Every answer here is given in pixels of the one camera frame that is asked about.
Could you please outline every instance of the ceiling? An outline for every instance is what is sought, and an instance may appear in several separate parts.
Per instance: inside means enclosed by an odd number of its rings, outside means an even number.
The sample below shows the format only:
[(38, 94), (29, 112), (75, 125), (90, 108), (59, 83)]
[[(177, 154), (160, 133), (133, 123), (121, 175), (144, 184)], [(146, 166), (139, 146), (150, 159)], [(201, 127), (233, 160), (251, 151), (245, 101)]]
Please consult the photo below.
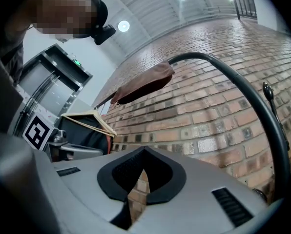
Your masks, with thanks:
[(127, 32), (116, 34), (101, 45), (117, 65), (158, 37), (177, 28), (216, 17), (235, 15), (230, 0), (103, 0), (108, 7), (107, 24), (116, 29), (122, 20)]

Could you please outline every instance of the exit sign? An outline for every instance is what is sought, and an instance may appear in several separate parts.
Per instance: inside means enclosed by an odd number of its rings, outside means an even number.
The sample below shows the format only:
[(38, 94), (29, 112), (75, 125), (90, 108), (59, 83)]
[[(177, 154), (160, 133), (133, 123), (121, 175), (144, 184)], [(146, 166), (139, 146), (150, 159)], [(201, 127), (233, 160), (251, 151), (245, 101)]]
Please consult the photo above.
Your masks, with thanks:
[(81, 66), (81, 63), (79, 61), (74, 59), (73, 62), (75, 62), (78, 66)]

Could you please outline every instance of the brown leather cover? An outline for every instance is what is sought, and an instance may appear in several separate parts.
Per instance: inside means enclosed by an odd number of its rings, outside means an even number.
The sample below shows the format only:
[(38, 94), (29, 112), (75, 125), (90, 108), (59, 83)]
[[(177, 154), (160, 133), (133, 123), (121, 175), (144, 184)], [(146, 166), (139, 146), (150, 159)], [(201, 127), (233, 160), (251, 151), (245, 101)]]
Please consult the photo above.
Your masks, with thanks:
[(118, 104), (127, 104), (157, 91), (170, 82), (174, 73), (175, 71), (168, 61), (163, 61), (119, 87), (111, 100), (111, 104), (116, 102)]

